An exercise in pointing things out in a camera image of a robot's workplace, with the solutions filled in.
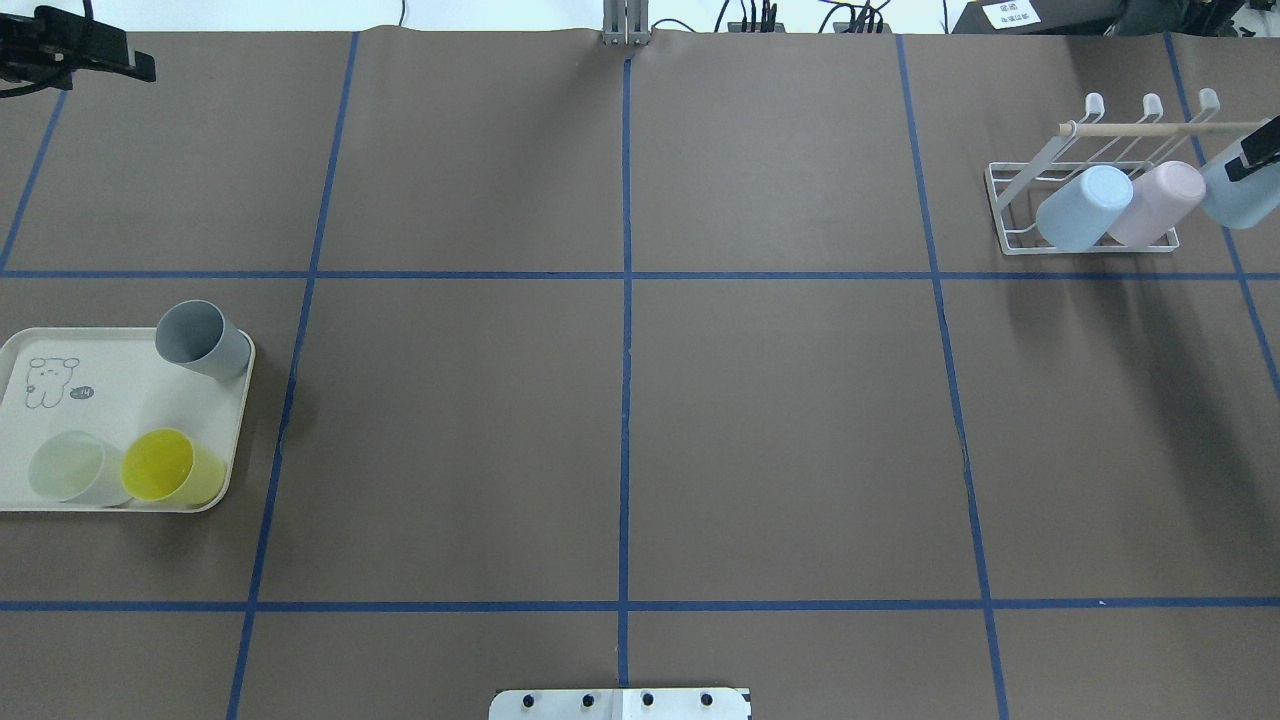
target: cup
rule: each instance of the cup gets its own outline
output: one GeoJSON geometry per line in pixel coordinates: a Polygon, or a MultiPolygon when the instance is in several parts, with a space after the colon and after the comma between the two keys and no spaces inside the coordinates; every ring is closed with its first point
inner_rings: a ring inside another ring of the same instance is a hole
{"type": "Polygon", "coordinates": [[[120,484],[120,451],[79,430],[45,441],[27,465],[27,482],[54,502],[111,507],[129,500],[120,484]]]}
{"type": "Polygon", "coordinates": [[[1083,252],[1102,238],[1130,200],[1128,176],[1111,165],[1093,165],[1041,202],[1036,227],[1053,247],[1083,252]]]}
{"type": "Polygon", "coordinates": [[[1226,164],[1242,152],[1240,143],[1234,142],[1201,168],[1206,184],[1204,213],[1231,229],[1252,228],[1280,208],[1280,163],[1233,182],[1226,174],[1226,164]]]}
{"type": "Polygon", "coordinates": [[[1107,233],[1120,245],[1146,247],[1204,199],[1204,178],[1180,160],[1161,163],[1133,181],[1133,202],[1107,233]]]}
{"type": "Polygon", "coordinates": [[[161,428],[124,451],[120,479],[143,502],[204,505],[223,489],[227,464],[180,430],[161,428]]]}
{"type": "Polygon", "coordinates": [[[160,318],[156,352],[174,365],[229,380],[248,366],[250,345],[216,305],[188,300],[160,318]]]}

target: blue tape line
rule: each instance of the blue tape line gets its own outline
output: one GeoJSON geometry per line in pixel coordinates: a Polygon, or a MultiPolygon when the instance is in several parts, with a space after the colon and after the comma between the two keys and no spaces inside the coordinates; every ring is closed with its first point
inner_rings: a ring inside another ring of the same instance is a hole
{"type": "Polygon", "coordinates": [[[511,602],[259,602],[259,612],[614,612],[612,600],[511,602]]]}
{"type": "MultiPolygon", "coordinates": [[[[1192,109],[1187,101],[1187,88],[1183,85],[1183,70],[1178,64],[1178,53],[1174,49],[1174,38],[1167,32],[1165,33],[1165,53],[1169,55],[1169,68],[1174,73],[1174,85],[1178,87],[1178,101],[1183,106],[1183,118],[1187,122],[1190,122],[1192,109]]],[[[1196,159],[1201,165],[1204,165],[1204,151],[1201,149],[1199,138],[1192,137],[1192,145],[1196,147],[1196,159]]],[[[1258,340],[1258,350],[1262,352],[1262,361],[1267,368],[1267,375],[1271,378],[1271,391],[1275,393],[1276,398],[1280,400],[1280,372],[1276,369],[1275,355],[1271,352],[1271,342],[1267,340],[1267,332],[1262,327],[1258,307],[1253,302],[1253,291],[1249,288],[1249,277],[1244,273],[1244,263],[1240,261],[1240,252],[1235,247],[1235,238],[1231,237],[1231,231],[1225,227],[1222,228],[1222,241],[1226,242],[1226,254],[1231,258],[1231,266],[1235,268],[1234,278],[1240,283],[1240,295],[1244,296],[1244,306],[1249,311],[1249,324],[1253,325],[1253,334],[1258,340]]]]}
{"type": "Polygon", "coordinates": [[[54,128],[58,127],[58,118],[63,115],[63,105],[65,104],[67,91],[64,90],[58,94],[54,111],[49,114],[49,124],[45,126],[45,135],[40,138],[40,149],[36,150],[36,160],[31,164],[31,174],[27,176],[27,184],[23,186],[22,197],[18,199],[18,209],[14,210],[9,234],[5,236],[4,249],[0,250],[0,270],[4,270],[5,265],[9,264],[9,255],[13,254],[13,246],[18,241],[18,228],[22,227],[22,217],[27,214],[27,202],[31,201],[31,193],[36,190],[36,178],[40,177],[40,168],[45,164],[45,154],[49,152],[49,143],[54,140],[54,128]]]}
{"type": "Polygon", "coordinates": [[[1041,273],[1041,272],[947,272],[943,281],[1234,281],[1234,273],[1041,273]]]}
{"type": "MultiPolygon", "coordinates": [[[[613,600],[548,601],[259,601],[255,614],[503,614],[616,612],[613,600]]],[[[1125,610],[1162,607],[1280,607],[1275,596],[1059,597],[941,600],[631,600],[630,612],[897,612],[928,610],[1125,610]]],[[[247,602],[202,601],[0,601],[0,612],[244,612],[247,602]]]]}
{"type": "Polygon", "coordinates": [[[244,612],[243,602],[118,601],[118,600],[12,600],[0,601],[0,612],[244,612]]]}
{"type": "Polygon", "coordinates": [[[942,295],[942,278],[938,273],[938,252],[933,240],[933,218],[929,213],[929,195],[924,184],[924,163],[920,158],[920,140],[915,124],[915,109],[911,104],[911,79],[906,67],[906,47],[902,36],[896,35],[897,69],[902,79],[902,104],[906,108],[906,128],[911,141],[911,160],[915,167],[915,190],[920,201],[920,220],[924,225],[924,245],[929,252],[929,272],[933,274],[933,304],[938,314],[938,331],[942,336],[942,360],[947,370],[947,388],[951,392],[951,415],[960,439],[960,454],[964,462],[964,484],[969,500],[969,532],[973,539],[973,556],[978,568],[978,588],[982,593],[983,620],[987,626],[987,651],[991,656],[991,675],[996,689],[996,708],[1000,720],[1009,720],[1009,700],[1005,692],[1005,671],[1000,660],[1000,639],[996,632],[996,614],[991,607],[991,583],[987,577],[987,553],[982,542],[982,521],[978,518],[978,493],[973,484],[973,465],[969,457],[969,438],[965,433],[964,409],[960,405],[960,383],[956,379],[955,357],[951,351],[951,329],[947,325],[946,301],[942,295]]]}
{"type": "MultiPolygon", "coordinates": [[[[1084,273],[986,270],[636,270],[632,281],[1229,281],[1238,273],[1084,273]]],[[[625,281],[623,272],[594,270],[0,270],[4,278],[32,279],[356,279],[356,281],[625,281]]],[[[1247,273],[1251,281],[1277,281],[1280,273],[1247,273]]]]}
{"type": "Polygon", "coordinates": [[[620,281],[617,272],[567,270],[320,270],[321,279],[620,281]]]}
{"type": "Polygon", "coordinates": [[[622,63],[622,418],[618,468],[618,687],[630,684],[631,600],[631,58],[622,63]]]}
{"type": "Polygon", "coordinates": [[[982,610],[980,600],[634,600],[635,612],[872,612],[982,610]]]}
{"type": "Polygon", "coordinates": [[[993,600],[996,610],[1107,610],[1158,607],[1280,607],[1280,597],[1071,597],[993,600]]]}
{"type": "Polygon", "coordinates": [[[316,218],[316,234],[311,247],[311,265],[307,287],[302,295],[302,309],[298,313],[298,331],[293,341],[293,357],[289,360],[289,379],[284,389],[284,407],[280,411],[280,425],[275,437],[275,455],[271,460],[271,478],[266,487],[266,502],[262,507],[262,523],[259,527],[257,551],[253,555],[253,574],[250,579],[248,602],[244,609],[244,624],[241,628],[241,646],[236,656],[236,674],[232,679],[230,700],[227,703],[227,720],[234,720],[239,712],[241,691],[244,685],[244,669],[248,665],[248,648],[253,639],[253,616],[257,610],[259,591],[262,587],[262,565],[266,561],[266,546],[271,537],[271,519],[275,512],[275,497],[280,484],[280,468],[284,462],[284,437],[289,429],[293,414],[293,397],[297,391],[298,363],[302,346],[307,337],[307,324],[311,316],[311,300],[315,295],[316,270],[320,266],[320,251],[324,246],[325,220],[329,215],[329,197],[333,192],[333,178],[338,170],[338,154],[342,150],[342,131],[347,117],[347,102],[351,97],[351,78],[356,68],[356,50],[360,47],[360,33],[351,33],[347,50],[347,70],[342,81],[342,99],[338,101],[338,118],[333,129],[333,145],[329,149],[329,167],[325,170],[324,191],[320,197],[320,213],[316,218]]]}
{"type": "Polygon", "coordinates": [[[637,281],[927,281],[933,275],[913,270],[641,270],[632,277],[637,281]]]}
{"type": "Polygon", "coordinates": [[[302,279],[306,270],[5,270],[5,278],[37,279],[302,279]]]}

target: bear drawing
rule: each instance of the bear drawing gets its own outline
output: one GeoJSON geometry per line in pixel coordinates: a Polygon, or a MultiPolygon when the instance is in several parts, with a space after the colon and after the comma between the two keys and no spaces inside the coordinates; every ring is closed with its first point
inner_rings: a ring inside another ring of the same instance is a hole
{"type": "Polygon", "coordinates": [[[27,407],[55,407],[79,365],[76,357],[32,357],[27,370],[27,407]]]}

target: white tray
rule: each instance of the white tray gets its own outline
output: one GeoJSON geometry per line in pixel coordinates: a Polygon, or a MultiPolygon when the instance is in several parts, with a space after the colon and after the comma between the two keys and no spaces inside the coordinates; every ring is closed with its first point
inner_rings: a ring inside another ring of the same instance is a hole
{"type": "Polygon", "coordinates": [[[0,512],[200,512],[227,495],[257,357],[253,338],[244,334],[250,343],[244,374],[218,382],[163,360],[155,350],[155,328],[28,328],[0,347],[0,378],[5,378],[0,389],[0,512]],[[27,373],[36,359],[56,364],[69,377],[28,384],[27,373]],[[119,507],[86,507],[45,500],[27,484],[31,456],[58,433],[83,430],[123,452],[156,428],[179,429],[227,462],[216,497],[200,507],[138,500],[119,507]]]}

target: white metal rack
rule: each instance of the white metal rack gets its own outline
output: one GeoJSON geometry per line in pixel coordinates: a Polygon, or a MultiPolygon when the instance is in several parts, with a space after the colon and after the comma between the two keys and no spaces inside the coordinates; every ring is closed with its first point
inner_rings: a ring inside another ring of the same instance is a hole
{"type": "Polygon", "coordinates": [[[1222,132],[1247,135],[1257,129],[1262,122],[1211,123],[1221,105],[1217,92],[1212,88],[1199,91],[1199,111],[1187,123],[1161,123],[1165,115],[1160,96],[1148,92],[1142,99],[1142,117],[1132,123],[1102,123],[1106,102],[1097,92],[1084,97],[1084,117],[1079,120],[1062,123],[1057,133],[1041,147],[1029,163],[991,163],[987,165],[987,197],[991,201],[991,217],[996,224],[996,237],[1005,255],[1076,255],[1082,252],[1172,252],[1180,245],[1178,231],[1170,228],[1164,238],[1147,247],[1128,247],[1111,240],[1110,236],[1089,247],[1074,252],[1060,250],[1044,241],[1036,231],[1030,202],[1015,204],[1015,200],[1029,197],[1029,193],[1047,196],[1062,187],[1076,174],[1092,165],[1112,165],[1124,170],[1130,178],[1138,178],[1151,168],[1169,159],[1187,140],[1196,135],[1222,132]],[[1088,159],[1064,161],[1061,158],[1080,138],[1101,138],[1102,147],[1088,159]],[[1130,154],[1143,138],[1165,138],[1144,158],[1130,154]]]}

